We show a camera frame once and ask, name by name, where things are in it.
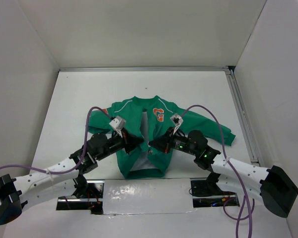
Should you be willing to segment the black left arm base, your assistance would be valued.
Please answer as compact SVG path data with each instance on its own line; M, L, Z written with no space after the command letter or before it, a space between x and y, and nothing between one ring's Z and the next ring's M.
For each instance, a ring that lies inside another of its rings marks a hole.
M103 179L88 179L82 191L71 196L61 196L57 200L57 211L88 211L93 215L103 215Z

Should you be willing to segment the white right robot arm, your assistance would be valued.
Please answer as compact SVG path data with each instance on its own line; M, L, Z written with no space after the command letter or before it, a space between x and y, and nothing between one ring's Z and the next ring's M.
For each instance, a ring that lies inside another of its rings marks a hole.
M298 196L298 187L282 168L257 167L233 158L226 159L223 153L208 145L208 140L198 130L182 136L174 134L173 128L169 128L149 145L165 154L175 149L193 155L194 163L210 172L207 189L211 194L246 192L250 198L260 201L271 213L282 218L288 217Z

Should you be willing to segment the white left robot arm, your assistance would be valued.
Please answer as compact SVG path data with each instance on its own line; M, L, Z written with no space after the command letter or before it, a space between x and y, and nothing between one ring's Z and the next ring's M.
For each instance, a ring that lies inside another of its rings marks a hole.
M53 198L74 196L82 198L88 193L84 174L96 169L97 162L118 152L130 153L144 139L122 130L108 138L104 133L85 139L83 146L68 158L26 176L12 178L9 174L0 177L0 225L5 225L22 212Z

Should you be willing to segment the green jacket white lining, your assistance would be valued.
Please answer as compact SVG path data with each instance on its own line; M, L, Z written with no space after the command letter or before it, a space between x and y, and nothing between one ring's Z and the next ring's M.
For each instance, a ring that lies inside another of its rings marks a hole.
M184 123L180 130L188 134L199 130L202 134L219 143L231 146L235 135L231 129L209 118L178 107L174 102L166 101L159 96L150 99L132 97L121 102L114 102L103 111L93 111L89 117L88 131L92 134L110 134L111 117L119 116L126 120L125 129L144 142L130 154L120 150L116 153L118 168L125 179L162 178L170 165L172 153L164 154L149 142L164 135L174 124L171 116L183 114Z

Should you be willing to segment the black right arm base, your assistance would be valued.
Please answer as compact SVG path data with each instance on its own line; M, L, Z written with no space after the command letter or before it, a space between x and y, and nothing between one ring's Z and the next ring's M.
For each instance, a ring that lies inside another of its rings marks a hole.
M207 178L190 179L191 187L188 193L192 196L194 208L239 206L239 201L234 192L222 191L216 185L219 176L211 175Z

